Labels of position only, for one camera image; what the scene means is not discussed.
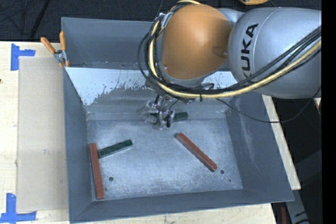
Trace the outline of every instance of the blue corner marker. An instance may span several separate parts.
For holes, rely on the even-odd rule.
[[[12,53],[11,53],[11,63],[10,70],[18,70],[19,69],[19,56],[34,56],[35,50],[20,50],[20,47],[12,43]]]
[[[6,194],[6,212],[1,213],[0,223],[16,224],[17,221],[30,221],[36,219],[36,212],[17,214],[16,213],[16,196],[11,193]]]

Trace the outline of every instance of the red wooden block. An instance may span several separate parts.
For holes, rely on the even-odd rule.
[[[92,171],[93,171],[93,178],[94,178],[94,186],[96,189],[96,197],[98,200],[104,199],[104,189],[103,183],[101,180],[100,174],[100,165],[98,159],[98,152],[97,146],[95,143],[89,144],[90,148],[90,156],[91,156],[91,164],[92,164]]]
[[[215,164],[212,159],[203,153],[193,142],[190,141],[183,133],[178,133],[176,139],[184,145],[196,158],[198,158],[211,172],[217,169],[217,164]]]

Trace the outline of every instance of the silver metal surface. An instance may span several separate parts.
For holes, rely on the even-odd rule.
[[[223,104],[180,102],[174,110],[187,111],[190,118],[158,130],[140,117],[141,103],[155,99],[156,94],[145,89],[139,71],[66,70],[87,111],[88,143],[100,149],[127,139],[133,142],[130,149],[100,160],[105,199],[242,188]],[[227,79],[231,77],[219,72],[208,81],[222,86],[229,83]],[[208,155],[218,170],[211,173],[186,150],[174,137],[179,132]]]
[[[320,10],[276,7],[246,12],[235,24],[229,38],[228,63],[233,76],[240,81],[256,73],[319,26]],[[266,77],[287,58],[254,80]],[[304,66],[255,92],[278,98],[311,98],[320,85],[321,53],[318,53]]]

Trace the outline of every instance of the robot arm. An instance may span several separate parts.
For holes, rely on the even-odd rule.
[[[248,91],[279,98],[320,97],[318,10],[276,7],[241,13],[183,1],[160,14],[148,36],[148,80],[158,96],[185,102]],[[223,89],[202,85],[224,66],[237,83]]]

